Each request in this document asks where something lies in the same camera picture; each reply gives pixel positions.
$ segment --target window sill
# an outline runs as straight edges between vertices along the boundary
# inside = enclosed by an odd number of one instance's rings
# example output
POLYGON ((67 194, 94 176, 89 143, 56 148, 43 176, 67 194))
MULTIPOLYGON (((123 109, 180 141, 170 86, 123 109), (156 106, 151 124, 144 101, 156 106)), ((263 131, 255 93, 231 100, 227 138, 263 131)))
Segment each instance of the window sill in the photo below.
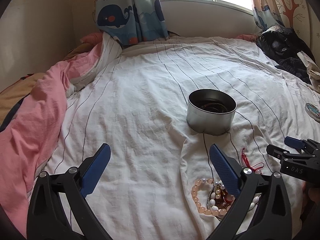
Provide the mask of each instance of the window sill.
POLYGON ((208 4, 223 6, 226 8, 230 8, 233 10, 244 12, 246 14, 253 15, 252 10, 249 10, 247 8, 241 7, 241 6, 233 4, 233 3, 224 2, 224 1, 221 1, 221 2, 215 2, 213 0, 160 0, 160 1, 188 1, 188 2, 208 3, 208 4))

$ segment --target pink blanket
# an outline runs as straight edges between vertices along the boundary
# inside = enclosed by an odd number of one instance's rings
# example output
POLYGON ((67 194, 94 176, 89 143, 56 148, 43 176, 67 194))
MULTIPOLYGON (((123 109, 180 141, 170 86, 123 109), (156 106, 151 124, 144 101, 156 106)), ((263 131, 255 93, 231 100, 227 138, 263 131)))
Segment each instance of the pink blanket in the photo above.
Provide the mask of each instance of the pink blanket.
POLYGON ((66 94, 75 89, 70 80, 92 70, 100 54, 101 42, 91 52, 52 66, 24 99, 16 118, 0 133, 0 203, 24 236, 28 195, 36 170, 47 162, 57 143, 66 112, 66 94))

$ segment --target red string bracelet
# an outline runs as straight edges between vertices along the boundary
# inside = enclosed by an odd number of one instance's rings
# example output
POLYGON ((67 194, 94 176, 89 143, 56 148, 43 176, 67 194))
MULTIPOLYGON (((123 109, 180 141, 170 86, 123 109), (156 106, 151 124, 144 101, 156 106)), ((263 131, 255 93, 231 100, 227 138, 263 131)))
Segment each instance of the red string bracelet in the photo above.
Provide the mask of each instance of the red string bracelet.
POLYGON ((242 159, 243 159, 243 161, 244 161, 244 164, 247 166, 247 168, 249 168, 250 170, 252 170, 253 172, 256 172, 256 171, 258 171, 258 170, 260 170, 260 169, 262 169, 263 167, 264 167, 264 163, 257 163, 256 165, 254 165, 254 166, 250 166, 250 163, 249 163, 249 160, 248 160, 248 158, 247 158, 247 156, 245 155, 245 153, 244 153, 244 150, 245 150, 245 148, 243 147, 242 148, 242 152, 241 152, 241 157, 242 157, 242 159))

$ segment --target human hand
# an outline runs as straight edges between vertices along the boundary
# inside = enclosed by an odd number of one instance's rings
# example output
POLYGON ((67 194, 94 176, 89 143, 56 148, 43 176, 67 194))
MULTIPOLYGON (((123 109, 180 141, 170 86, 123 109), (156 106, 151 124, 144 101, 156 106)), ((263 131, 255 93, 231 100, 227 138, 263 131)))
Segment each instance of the human hand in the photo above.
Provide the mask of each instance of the human hand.
POLYGON ((307 194, 306 183, 303 182, 302 191, 303 191, 303 199, 302 199, 301 214, 304 212, 304 209, 308 203, 308 199, 311 199, 317 205, 319 205, 319 203, 320 203, 320 188, 310 188, 308 191, 308 194, 307 194))
POLYGON ((320 188, 310 188, 308 195, 317 205, 320 203, 320 188))

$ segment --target blue gripper pad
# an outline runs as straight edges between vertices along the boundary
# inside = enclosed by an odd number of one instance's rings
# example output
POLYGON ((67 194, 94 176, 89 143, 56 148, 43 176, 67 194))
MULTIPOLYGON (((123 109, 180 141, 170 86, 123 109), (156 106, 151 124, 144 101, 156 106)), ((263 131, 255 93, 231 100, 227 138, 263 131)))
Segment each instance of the blue gripper pad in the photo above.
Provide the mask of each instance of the blue gripper pad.
POLYGON ((304 148, 303 141, 287 136, 284 138, 284 144, 298 150, 302 150, 304 148))
POLYGON ((210 147, 209 156, 228 193, 237 197, 240 194, 239 177, 230 166, 226 157, 215 144, 210 147))
POLYGON ((90 158, 95 158, 85 174, 82 176, 82 188, 80 190, 81 195, 85 198, 91 194, 96 187, 104 169, 111 158, 111 150, 108 144, 103 144, 97 153, 90 158))

